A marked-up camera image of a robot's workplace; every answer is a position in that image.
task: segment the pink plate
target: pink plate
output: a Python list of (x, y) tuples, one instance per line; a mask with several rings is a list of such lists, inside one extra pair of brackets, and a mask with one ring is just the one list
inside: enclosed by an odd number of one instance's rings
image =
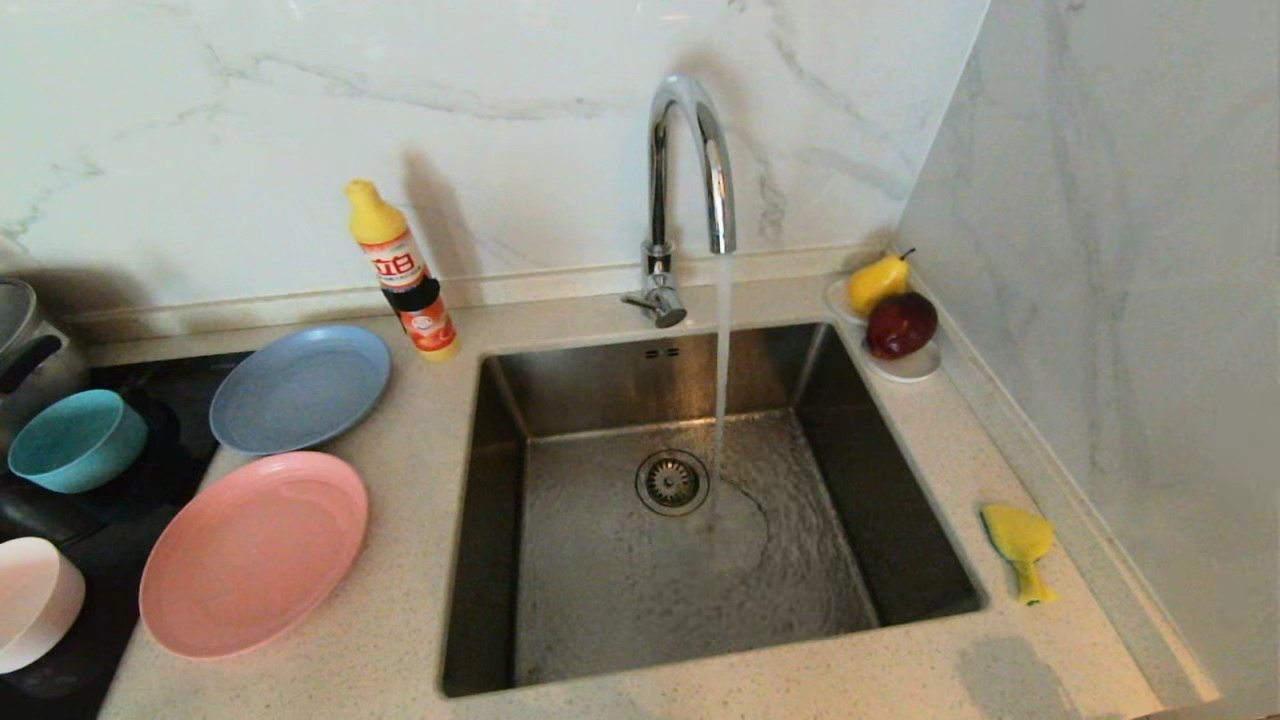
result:
[(251, 462), (165, 528), (142, 573), (142, 621), (183, 657), (264, 646), (337, 587), (367, 521), (365, 486), (342, 460), (288, 452)]

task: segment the countertop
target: countertop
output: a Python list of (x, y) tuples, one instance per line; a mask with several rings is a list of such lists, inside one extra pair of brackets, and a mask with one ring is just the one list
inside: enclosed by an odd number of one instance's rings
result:
[[(733, 325), (827, 320), (831, 278), (736, 284)], [(1024, 607), (978, 507), (1036, 509), (952, 378), (969, 363), (943, 343), (943, 373), (900, 384), (859, 372), (984, 596), (978, 612), (863, 633), (451, 700), (439, 689), (470, 419), (485, 355), (714, 332), (709, 287), (682, 291), (689, 319), (654, 331), (616, 296), (463, 309), (462, 350), (417, 357), (390, 316), (351, 324), (393, 351), (375, 411), (320, 448), (364, 477), (365, 544), (351, 574), (301, 625), (243, 656), (188, 661), (140, 624), (101, 717), (1053, 717), (1128, 719), (1162, 707), (1089, 584), (1061, 547), (1042, 562), (1060, 596)], [(300, 325), (138, 341), (99, 364), (253, 350)], [(223, 448), (205, 484), (248, 459)]]

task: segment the marble backsplash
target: marble backsplash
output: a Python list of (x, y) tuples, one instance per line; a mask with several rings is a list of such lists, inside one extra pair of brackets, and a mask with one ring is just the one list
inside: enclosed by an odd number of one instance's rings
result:
[[(671, 70), (719, 106), (744, 252), (877, 246), (986, 6), (9, 0), (0, 272), (74, 283), (76, 313), (370, 286), (352, 177), (445, 278), (637, 263)], [(673, 215), (696, 256), (686, 136)]]
[(995, 0), (900, 224), (1217, 676), (1185, 717), (1277, 710), (1277, 44), (1270, 0)]

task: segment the red apple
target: red apple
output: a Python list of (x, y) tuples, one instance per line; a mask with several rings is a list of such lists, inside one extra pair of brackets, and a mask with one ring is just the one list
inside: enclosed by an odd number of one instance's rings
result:
[(924, 347), (938, 331), (938, 311), (919, 292), (886, 297), (867, 319), (867, 348), (883, 360), (896, 360)]

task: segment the sink drain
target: sink drain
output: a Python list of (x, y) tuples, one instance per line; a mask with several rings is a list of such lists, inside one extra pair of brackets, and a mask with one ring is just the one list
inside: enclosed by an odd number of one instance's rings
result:
[(687, 515), (707, 500), (707, 468), (682, 450), (654, 452), (636, 470), (636, 495), (659, 515)]

